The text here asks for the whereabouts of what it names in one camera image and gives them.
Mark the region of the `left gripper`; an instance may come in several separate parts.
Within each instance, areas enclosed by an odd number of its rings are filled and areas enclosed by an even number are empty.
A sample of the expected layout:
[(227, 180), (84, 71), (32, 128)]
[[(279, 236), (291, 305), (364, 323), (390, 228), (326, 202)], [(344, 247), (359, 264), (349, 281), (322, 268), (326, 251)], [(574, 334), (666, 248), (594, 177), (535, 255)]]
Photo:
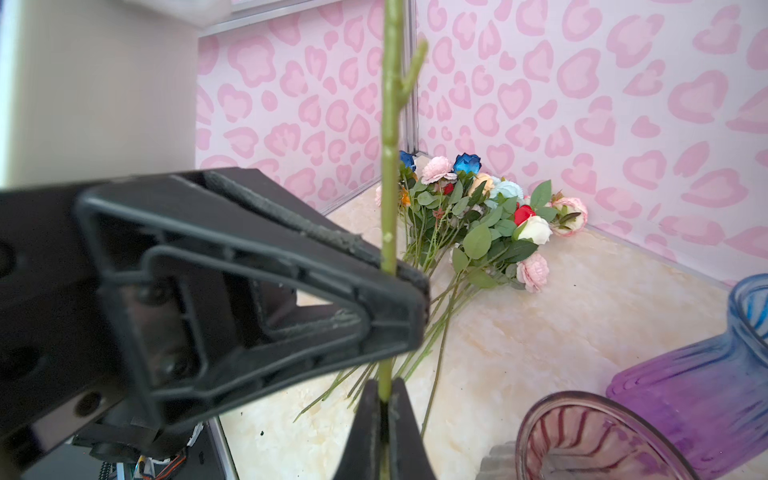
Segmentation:
[(144, 417), (97, 296), (73, 207), (92, 182), (1, 192), (1, 459), (80, 434), (100, 459), (173, 458), (193, 434)]

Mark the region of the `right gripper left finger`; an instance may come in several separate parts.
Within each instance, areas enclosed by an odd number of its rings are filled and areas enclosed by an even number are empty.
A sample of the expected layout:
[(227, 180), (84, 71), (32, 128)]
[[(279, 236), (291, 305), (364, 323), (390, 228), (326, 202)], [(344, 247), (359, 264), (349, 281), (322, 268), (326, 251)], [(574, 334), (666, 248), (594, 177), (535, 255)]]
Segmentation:
[(333, 480), (377, 480), (380, 474), (380, 399), (378, 382), (362, 390), (343, 454)]

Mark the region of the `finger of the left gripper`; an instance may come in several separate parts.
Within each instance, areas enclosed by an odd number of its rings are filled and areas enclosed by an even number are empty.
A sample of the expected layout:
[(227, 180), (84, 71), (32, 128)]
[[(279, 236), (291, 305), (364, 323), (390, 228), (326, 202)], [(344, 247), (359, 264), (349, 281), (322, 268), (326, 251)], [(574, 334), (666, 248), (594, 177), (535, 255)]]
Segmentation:
[(205, 186), (282, 227), (380, 267), (380, 250), (310, 207), (257, 169), (224, 168), (203, 172)]
[(78, 196), (98, 294), (150, 419), (187, 428), (302, 381), (414, 350), (430, 288), (225, 199), (203, 173)]

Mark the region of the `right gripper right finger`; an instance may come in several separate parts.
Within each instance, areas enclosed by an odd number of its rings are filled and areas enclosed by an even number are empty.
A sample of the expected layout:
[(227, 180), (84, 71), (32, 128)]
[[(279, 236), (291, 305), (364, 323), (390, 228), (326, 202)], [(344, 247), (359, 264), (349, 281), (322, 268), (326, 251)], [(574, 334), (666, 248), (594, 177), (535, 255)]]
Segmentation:
[(391, 479), (436, 479), (402, 378), (392, 381), (389, 398), (389, 467)]

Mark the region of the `dark blue rose stem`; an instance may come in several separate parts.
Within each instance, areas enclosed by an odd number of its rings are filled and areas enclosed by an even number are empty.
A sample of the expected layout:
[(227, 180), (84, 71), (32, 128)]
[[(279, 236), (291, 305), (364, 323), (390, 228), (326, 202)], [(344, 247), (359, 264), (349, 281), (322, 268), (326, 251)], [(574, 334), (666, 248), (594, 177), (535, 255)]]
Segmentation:
[(398, 165), (398, 171), (400, 180), (405, 183), (410, 180), (417, 180), (414, 155), (400, 150), (399, 161), (400, 163)]

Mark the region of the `white rose stem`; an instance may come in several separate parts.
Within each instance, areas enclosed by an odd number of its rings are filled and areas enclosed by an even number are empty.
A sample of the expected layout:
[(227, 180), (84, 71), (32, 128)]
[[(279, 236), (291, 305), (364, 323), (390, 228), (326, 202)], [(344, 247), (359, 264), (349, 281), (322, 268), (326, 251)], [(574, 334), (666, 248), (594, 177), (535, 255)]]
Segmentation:
[[(427, 46), (418, 47), (416, 57), (408, 72), (403, 71), (405, 31), (405, 3), (384, 3), (383, 63), (382, 63), (382, 124), (381, 124), (381, 173), (382, 246), (380, 270), (392, 277), (397, 274), (397, 214), (400, 205), (398, 184), (400, 168), (400, 114), (407, 105), (424, 62)], [(395, 359), (390, 357), (379, 363), (377, 380), (378, 396), (383, 408), (382, 420), (382, 479), (403, 479), (400, 445), (397, 441), (398, 401), (400, 394), (394, 385), (403, 382), (393, 377)]]

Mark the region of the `light blue rose stem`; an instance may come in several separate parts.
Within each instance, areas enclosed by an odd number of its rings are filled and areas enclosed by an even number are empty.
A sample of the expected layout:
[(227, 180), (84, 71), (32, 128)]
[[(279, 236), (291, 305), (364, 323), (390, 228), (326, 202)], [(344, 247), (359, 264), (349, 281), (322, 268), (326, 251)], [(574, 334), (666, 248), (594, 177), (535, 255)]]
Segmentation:
[(416, 175), (401, 182), (407, 263), (432, 274), (448, 259), (460, 276), (513, 274), (509, 267), (538, 249), (518, 239), (515, 197), (491, 194), (494, 181), (472, 173), (449, 173), (428, 183)]

